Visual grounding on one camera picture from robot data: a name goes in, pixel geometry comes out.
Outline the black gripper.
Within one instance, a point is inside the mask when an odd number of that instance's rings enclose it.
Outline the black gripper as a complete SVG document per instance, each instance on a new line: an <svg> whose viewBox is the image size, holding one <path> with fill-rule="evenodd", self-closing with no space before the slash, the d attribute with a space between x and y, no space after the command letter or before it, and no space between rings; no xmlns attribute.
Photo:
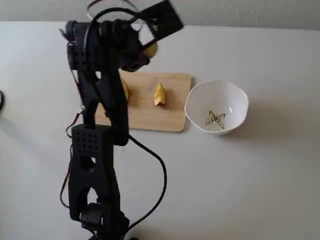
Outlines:
<svg viewBox="0 0 320 240"><path fill-rule="evenodd" d="M139 40L139 32L127 20L116 19L112 22L112 37L117 48L123 52L119 56L119 68L125 72L136 72L150 63L150 58L142 50L157 50L155 39L145 45Z"/></svg>

